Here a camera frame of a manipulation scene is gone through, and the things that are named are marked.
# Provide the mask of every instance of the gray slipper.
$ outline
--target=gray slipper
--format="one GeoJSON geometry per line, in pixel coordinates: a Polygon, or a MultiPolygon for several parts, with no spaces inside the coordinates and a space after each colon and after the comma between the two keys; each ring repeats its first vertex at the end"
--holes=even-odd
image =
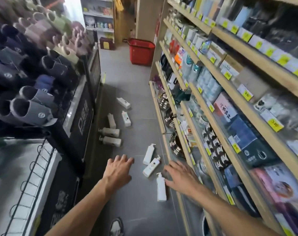
{"type": "Polygon", "coordinates": [[[30,100],[46,107],[52,107],[54,96],[41,89],[36,89],[31,86],[24,86],[20,89],[19,94],[25,100],[30,100]]]}
{"type": "Polygon", "coordinates": [[[124,225],[120,217],[112,221],[109,236],[124,236],[124,225]]]}
{"type": "Polygon", "coordinates": [[[22,98],[11,100],[10,112],[21,122],[38,127],[52,125],[57,120],[53,118],[50,108],[22,98]]]}
{"type": "Polygon", "coordinates": [[[23,122],[19,121],[10,112],[10,101],[0,98],[0,120],[15,126],[22,126],[23,122]]]}

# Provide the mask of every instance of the gray tile floor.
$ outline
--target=gray tile floor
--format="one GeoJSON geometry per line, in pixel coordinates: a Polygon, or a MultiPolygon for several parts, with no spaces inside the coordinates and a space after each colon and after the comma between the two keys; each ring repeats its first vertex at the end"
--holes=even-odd
{"type": "Polygon", "coordinates": [[[162,135],[159,129],[150,87],[150,68],[132,65],[129,60],[129,46],[115,51],[100,50],[101,71],[106,72],[105,83],[98,118],[93,125],[94,132],[100,127],[109,127],[107,114],[112,113],[117,128],[121,130],[121,147],[101,145],[99,135],[93,133],[88,143],[86,177],[78,197],[83,198],[102,177],[106,162],[116,155],[127,154],[135,158],[131,167],[131,182],[120,189],[106,204],[97,220],[91,235],[107,236],[109,226],[116,217],[121,217],[126,231],[125,236],[185,235],[175,192],[168,189],[166,202],[157,202],[156,175],[146,178],[142,163],[147,147],[154,143],[154,157],[160,155],[162,164],[155,173],[163,169],[167,161],[162,135]],[[116,98],[122,97],[131,103],[127,110],[132,125],[125,127],[122,111],[116,98]]]}

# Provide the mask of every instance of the stainless steel pot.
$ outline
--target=stainless steel pot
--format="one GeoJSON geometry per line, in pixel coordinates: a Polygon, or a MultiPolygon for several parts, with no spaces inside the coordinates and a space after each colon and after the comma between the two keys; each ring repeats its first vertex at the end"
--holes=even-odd
{"type": "Polygon", "coordinates": [[[172,135],[170,137],[170,147],[171,147],[173,153],[176,156],[185,159],[185,156],[184,156],[184,152],[183,152],[183,148],[182,148],[180,139],[179,139],[178,135],[175,132],[172,133],[172,135]]]}
{"type": "Polygon", "coordinates": [[[166,93],[163,93],[160,97],[160,100],[159,100],[159,108],[162,110],[162,111],[165,111],[167,110],[168,108],[170,107],[170,104],[169,104],[169,101],[168,101],[168,97],[167,97],[167,94],[166,93]]]}
{"type": "Polygon", "coordinates": [[[171,108],[168,108],[164,113],[164,121],[168,128],[174,129],[174,115],[171,108]]]}

